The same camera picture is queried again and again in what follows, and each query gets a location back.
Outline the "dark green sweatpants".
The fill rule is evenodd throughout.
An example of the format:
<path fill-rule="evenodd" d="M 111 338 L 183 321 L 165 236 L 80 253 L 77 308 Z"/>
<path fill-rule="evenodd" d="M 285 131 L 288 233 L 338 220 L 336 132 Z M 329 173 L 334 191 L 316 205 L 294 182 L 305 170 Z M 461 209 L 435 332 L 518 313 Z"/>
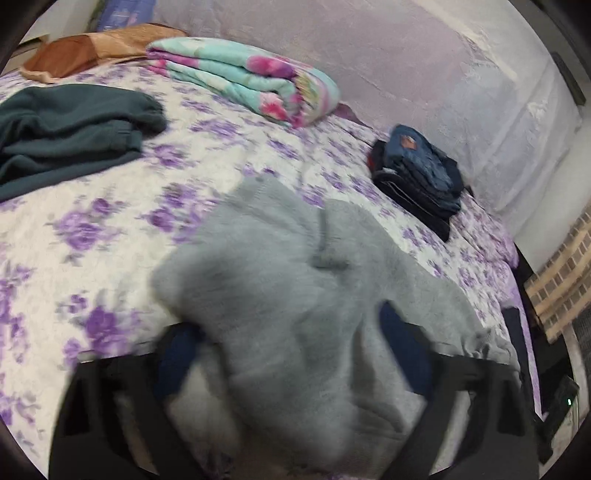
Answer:
<path fill-rule="evenodd" d="M 162 133 L 162 105 L 91 84 L 28 87 L 1 103 L 1 199 L 119 166 Z"/>

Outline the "grey knit pants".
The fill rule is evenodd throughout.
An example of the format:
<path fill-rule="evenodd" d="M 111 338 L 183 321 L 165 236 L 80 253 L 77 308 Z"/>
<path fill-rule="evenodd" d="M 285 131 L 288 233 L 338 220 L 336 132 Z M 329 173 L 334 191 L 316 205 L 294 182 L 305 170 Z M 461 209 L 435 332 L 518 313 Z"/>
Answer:
<path fill-rule="evenodd" d="M 312 206 L 269 175 L 226 195 L 151 283 L 204 331 L 204 369 L 243 422 L 331 473 L 379 476 L 422 410 L 384 338 L 384 304 L 438 352 L 518 366 L 460 287 L 424 269 L 369 211 Z"/>

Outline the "folded dark blue jeans stack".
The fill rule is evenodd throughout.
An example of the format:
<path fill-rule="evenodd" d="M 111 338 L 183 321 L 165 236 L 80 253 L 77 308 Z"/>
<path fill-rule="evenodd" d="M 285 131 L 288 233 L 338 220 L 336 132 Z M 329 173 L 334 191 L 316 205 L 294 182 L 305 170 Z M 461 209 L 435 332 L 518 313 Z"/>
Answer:
<path fill-rule="evenodd" d="M 388 140 L 374 142 L 367 165 L 382 193 L 442 241 L 449 240 L 451 218 L 461 211 L 466 189 L 454 159 L 419 131 L 399 124 Z"/>

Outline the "purple floral bed quilt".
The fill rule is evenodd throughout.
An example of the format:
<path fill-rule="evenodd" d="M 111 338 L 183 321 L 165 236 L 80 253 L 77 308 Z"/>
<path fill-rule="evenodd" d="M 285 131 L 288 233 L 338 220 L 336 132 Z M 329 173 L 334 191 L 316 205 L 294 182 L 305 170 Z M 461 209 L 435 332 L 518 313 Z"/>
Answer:
<path fill-rule="evenodd" d="M 123 353 L 168 322 L 149 297 L 150 271 L 246 177 L 276 176 L 311 205 L 335 198 L 366 208 L 500 334 L 502 310 L 521 306 L 505 228 L 465 195 L 450 239 L 440 240 L 370 180 L 372 129 L 332 115 L 293 130 L 138 62 L 75 81 L 144 92 L 168 126 L 138 160 L 1 206 L 1 417 L 41 472 L 77 354 Z"/>

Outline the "lilac lace headboard cover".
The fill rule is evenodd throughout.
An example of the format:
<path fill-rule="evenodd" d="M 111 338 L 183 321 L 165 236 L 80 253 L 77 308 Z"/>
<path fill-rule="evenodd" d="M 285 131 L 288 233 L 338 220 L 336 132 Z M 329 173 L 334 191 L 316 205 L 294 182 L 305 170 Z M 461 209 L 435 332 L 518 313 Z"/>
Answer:
<path fill-rule="evenodd" d="M 363 123 L 419 130 L 512 232 L 580 124 L 549 51 L 507 1 L 160 1 L 157 23 L 256 45 L 335 80 Z"/>

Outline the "brick pattern curtain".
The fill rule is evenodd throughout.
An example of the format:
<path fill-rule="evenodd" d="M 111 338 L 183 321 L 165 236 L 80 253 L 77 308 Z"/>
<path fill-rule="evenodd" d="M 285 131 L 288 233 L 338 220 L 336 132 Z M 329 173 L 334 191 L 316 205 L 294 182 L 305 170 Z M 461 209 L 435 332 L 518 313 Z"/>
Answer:
<path fill-rule="evenodd" d="M 555 255 L 525 284 L 549 343 L 590 306 L 590 206 L 579 216 Z"/>

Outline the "blue patterned pillow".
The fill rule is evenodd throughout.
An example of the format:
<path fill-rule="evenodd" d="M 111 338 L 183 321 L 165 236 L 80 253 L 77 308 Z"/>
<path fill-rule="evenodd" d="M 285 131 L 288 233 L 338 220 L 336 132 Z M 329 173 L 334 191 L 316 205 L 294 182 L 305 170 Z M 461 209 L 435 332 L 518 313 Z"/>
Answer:
<path fill-rule="evenodd" d="M 147 22 L 152 18 L 155 3 L 155 0 L 110 0 L 101 8 L 99 21 Z"/>

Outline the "folded teal pink floral blanket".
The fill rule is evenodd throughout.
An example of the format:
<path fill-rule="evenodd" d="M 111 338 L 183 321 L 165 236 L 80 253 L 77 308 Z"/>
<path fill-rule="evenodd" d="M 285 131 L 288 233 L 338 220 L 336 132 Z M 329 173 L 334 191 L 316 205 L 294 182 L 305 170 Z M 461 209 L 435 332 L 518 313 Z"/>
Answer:
<path fill-rule="evenodd" d="M 271 121 L 301 128 L 332 113 L 341 92 L 307 64 L 235 41 L 205 37 L 156 40 L 147 67 L 197 84 Z"/>

